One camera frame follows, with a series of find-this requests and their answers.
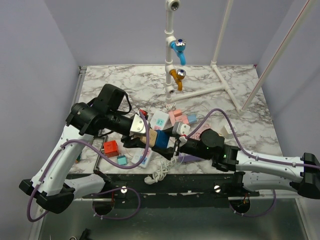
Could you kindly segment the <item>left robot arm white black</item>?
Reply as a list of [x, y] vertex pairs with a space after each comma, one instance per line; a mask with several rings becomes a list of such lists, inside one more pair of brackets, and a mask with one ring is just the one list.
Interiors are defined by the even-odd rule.
[[127, 117], [118, 108], [128, 94], [117, 86], [105, 84], [91, 102], [72, 106], [66, 118], [62, 135], [42, 168], [31, 179], [24, 179], [19, 189], [36, 200], [43, 209], [60, 214], [73, 200], [97, 194], [104, 198], [110, 194], [111, 185], [101, 173], [75, 180], [67, 175], [84, 147], [90, 144], [100, 130], [109, 129], [125, 137], [148, 137], [150, 124], [142, 113]]

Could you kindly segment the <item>beige cube plug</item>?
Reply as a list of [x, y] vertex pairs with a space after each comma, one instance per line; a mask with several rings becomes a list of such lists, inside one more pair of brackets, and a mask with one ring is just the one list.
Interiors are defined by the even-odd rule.
[[[157, 131], [150, 129], [149, 130], [149, 147], [153, 148], [156, 144], [158, 133]], [[142, 143], [146, 144], [147, 143], [147, 137], [146, 136], [140, 136], [139, 139], [141, 140]]]

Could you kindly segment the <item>red cube plug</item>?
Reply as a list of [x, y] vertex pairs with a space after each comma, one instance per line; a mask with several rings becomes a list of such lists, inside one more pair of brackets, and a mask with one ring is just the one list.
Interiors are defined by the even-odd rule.
[[103, 143], [104, 154], [108, 158], [116, 157], [119, 153], [118, 144], [115, 140], [106, 141]]

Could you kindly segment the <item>blue cube plug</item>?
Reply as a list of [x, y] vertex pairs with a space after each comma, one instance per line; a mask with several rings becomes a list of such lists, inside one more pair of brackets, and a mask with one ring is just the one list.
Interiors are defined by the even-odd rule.
[[157, 136], [156, 136], [154, 147], [160, 148], [160, 149], [166, 149], [169, 144], [170, 136], [164, 131], [159, 129], [156, 130], [156, 133], [157, 133]]

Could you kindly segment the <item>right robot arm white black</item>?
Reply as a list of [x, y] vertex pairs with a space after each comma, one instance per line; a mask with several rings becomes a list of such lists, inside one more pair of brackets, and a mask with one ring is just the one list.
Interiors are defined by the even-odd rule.
[[301, 157], [280, 157], [246, 150], [225, 143], [224, 137], [206, 129], [199, 139], [175, 136], [173, 147], [155, 145], [152, 150], [167, 160], [180, 153], [211, 160], [222, 172], [251, 172], [230, 183], [230, 191], [241, 196], [258, 190], [287, 190], [309, 198], [320, 198], [320, 162], [312, 153]]

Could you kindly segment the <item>teal charger plug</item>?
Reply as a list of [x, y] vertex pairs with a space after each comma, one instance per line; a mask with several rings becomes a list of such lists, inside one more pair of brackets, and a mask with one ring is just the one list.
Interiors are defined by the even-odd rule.
[[117, 164], [120, 166], [126, 166], [128, 164], [127, 157], [125, 155], [117, 156]]

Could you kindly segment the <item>white cube socket adapter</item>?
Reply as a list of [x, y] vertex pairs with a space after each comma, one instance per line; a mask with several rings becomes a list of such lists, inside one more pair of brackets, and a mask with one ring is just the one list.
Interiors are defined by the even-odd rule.
[[[233, 131], [235, 133], [237, 133], [238, 129], [236, 126], [233, 126]], [[234, 137], [234, 134], [233, 134], [233, 131], [232, 131], [232, 128], [230, 127], [229, 124], [225, 124], [221, 130], [220, 130], [220, 133], [221, 135], [225, 138], [225, 139], [231, 139]]]

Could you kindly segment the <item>white power strip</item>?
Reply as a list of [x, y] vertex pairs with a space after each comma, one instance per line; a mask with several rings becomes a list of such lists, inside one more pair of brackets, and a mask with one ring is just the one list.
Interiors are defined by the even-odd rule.
[[151, 117], [149, 123], [151, 129], [149, 130], [149, 148], [143, 161], [140, 163], [140, 168], [146, 168], [153, 158], [153, 147], [166, 149], [169, 143], [169, 136], [162, 132], [169, 120], [169, 114], [157, 110]]

